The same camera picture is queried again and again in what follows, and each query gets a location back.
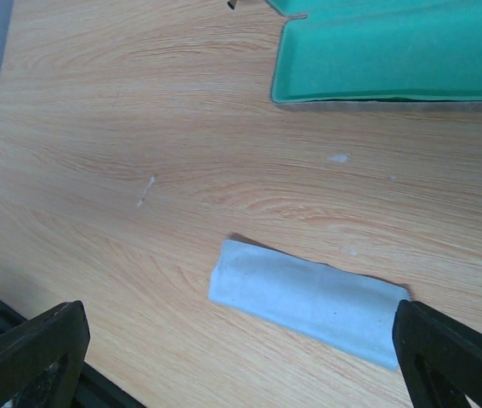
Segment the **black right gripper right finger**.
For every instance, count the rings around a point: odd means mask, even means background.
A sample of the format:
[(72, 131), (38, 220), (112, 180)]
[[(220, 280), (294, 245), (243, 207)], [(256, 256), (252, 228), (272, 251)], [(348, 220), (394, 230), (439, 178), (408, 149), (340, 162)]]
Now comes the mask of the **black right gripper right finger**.
[(482, 333), (425, 303), (402, 300), (393, 342), (415, 407), (482, 407)]

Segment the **grey sunglasses case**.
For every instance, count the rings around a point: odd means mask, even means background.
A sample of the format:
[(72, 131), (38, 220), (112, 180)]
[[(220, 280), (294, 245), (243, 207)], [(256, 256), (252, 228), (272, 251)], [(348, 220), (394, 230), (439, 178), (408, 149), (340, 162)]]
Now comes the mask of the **grey sunglasses case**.
[(272, 102), (301, 111), (482, 111), (482, 1), (274, 1)]

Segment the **light blue cleaning cloth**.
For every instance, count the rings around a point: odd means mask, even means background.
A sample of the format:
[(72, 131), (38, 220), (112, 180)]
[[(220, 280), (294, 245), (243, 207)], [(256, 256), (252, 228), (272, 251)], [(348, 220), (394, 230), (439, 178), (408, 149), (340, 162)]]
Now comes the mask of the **light blue cleaning cloth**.
[(402, 286), (226, 240), (208, 297), (378, 366), (399, 366), (394, 317), (410, 297)]

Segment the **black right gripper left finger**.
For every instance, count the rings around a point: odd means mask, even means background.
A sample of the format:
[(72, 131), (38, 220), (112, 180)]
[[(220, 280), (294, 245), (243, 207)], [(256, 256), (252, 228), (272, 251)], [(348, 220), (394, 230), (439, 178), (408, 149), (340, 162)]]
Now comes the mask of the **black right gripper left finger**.
[(60, 303), (0, 335), (0, 407), (52, 366), (45, 407), (69, 407), (90, 341), (79, 300)]

